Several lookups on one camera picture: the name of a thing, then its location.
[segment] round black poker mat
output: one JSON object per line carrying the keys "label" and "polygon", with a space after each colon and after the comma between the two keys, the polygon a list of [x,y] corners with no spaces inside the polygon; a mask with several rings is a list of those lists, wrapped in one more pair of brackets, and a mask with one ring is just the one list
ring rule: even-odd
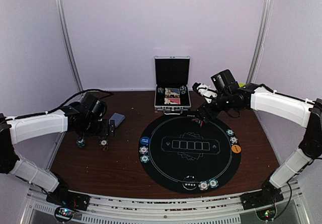
{"label": "round black poker mat", "polygon": [[143,132],[139,157],[158,184],[179,193],[200,194],[226,184],[237,172],[241,148],[219,119],[200,126],[195,113],[164,115]]}

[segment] case handle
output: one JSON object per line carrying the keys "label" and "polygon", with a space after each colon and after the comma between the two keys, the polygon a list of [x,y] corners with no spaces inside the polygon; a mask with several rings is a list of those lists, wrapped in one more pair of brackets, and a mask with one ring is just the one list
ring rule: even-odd
{"label": "case handle", "polygon": [[172,111],[166,112],[166,109],[163,109],[164,115],[181,115],[182,112],[183,112],[183,109],[182,108],[180,109],[180,112],[172,112]]}

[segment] white wall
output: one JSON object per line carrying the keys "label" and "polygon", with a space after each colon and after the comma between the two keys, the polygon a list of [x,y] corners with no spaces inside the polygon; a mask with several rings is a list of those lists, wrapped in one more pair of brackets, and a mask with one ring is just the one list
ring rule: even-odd
{"label": "white wall", "polygon": [[191,56],[189,85],[245,82],[263,0],[63,0],[83,87],[155,88],[153,57]]}
{"label": "white wall", "polygon": [[[0,0],[0,112],[49,110],[76,92],[55,0]],[[15,148],[45,167],[57,135]],[[0,174],[0,222],[17,223],[28,184]]]}
{"label": "white wall", "polygon": [[[322,98],[321,12],[322,0],[274,0],[257,83],[300,98]],[[279,161],[284,161],[305,129],[266,113],[259,116]],[[316,161],[299,176],[315,224],[322,223],[321,167]]]}

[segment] case lid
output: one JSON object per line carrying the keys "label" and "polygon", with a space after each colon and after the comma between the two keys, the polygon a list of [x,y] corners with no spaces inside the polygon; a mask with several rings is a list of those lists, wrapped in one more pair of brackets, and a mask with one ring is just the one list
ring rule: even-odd
{"label": "case lid", "polygon": [[190,57],[156,56],[154,59],[158,86],[185,86],[188,84]]}

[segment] wooden table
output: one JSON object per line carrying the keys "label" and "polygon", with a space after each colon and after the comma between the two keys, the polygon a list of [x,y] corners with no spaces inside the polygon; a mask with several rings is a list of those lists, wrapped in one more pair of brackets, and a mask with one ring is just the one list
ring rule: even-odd
{"label": "wooden table", "polygon": [[[99,147],[96,137],[87,139],[86,147],[78,148],[77,135],[65,135],[51,170],[58,173],[71,190],[90,194],[130,198],[189,198],[154,182],[144,171],[138,157],[138,143],[144,129],[162,113],[154,110],[154,92],[116,92],[107,98],[106,118],[114,112],[126,119],[108,138],[110,149]],[[191,93],[192,110],[204,100]],[[235,194],[260,189],[262,182],[278,167],[275,154],[253,111],[243,110],[238,119],[225,113],[218,118],[231,127],[242,146],[239,170],[223,187],[203,196]]]}

